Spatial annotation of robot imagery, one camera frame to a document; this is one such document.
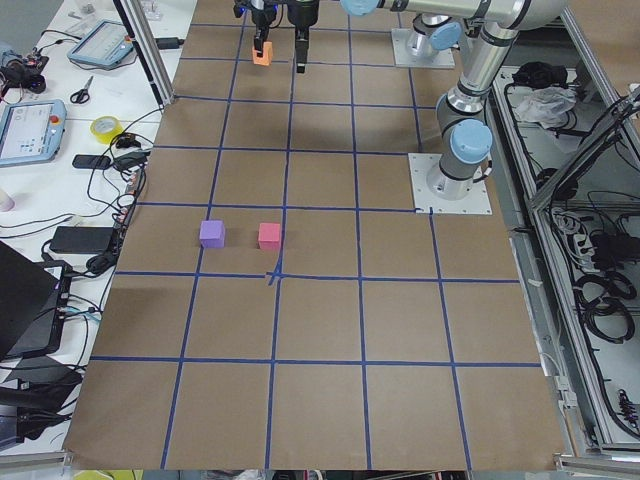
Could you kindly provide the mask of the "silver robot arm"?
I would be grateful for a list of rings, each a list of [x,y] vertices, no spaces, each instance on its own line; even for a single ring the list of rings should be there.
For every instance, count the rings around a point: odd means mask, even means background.
[[[352,16],[375,9],[411,11],[485,21],[458,83],[437,105],[445,152],[426,175],[429,189],[446,200],[464,198],[478,166],[493,143],[490,129],[479,119],[483,99],[522,30],[542,27],[566,8],[565,1],[343,1]]]
[[[266,58],[268,36],[270,30],[275,29],[273,22],[277,14],[286,12],[289,23],[294,26],[295,59],[300,64],[306,63],[310,28],[318,21],[319,9],[319,1],[235,1],[233,5],[236,18],[246,12],[251,14],[255,25],[253,53],[258,59]],[[426,14],[418,14],[413,29],[420,41],[427,42],[437,51],[452,47],[461,35],[461,27],[448,16],[427,20]]]

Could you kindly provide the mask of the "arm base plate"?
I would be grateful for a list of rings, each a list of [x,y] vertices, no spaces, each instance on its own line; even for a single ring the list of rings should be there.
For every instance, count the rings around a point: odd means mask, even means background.
[[[396,67],[453,69],[455,60],[452,47],[458,43],[460,32],[444,27],[431,34],[421,34],[413,29],[391,30],[391,41]]]
[[[485,181],[475,183],[481,169],[467,180],[453,180],[440,169],[441,154],[409,153],[414,211],[422,214],[491,215]]]

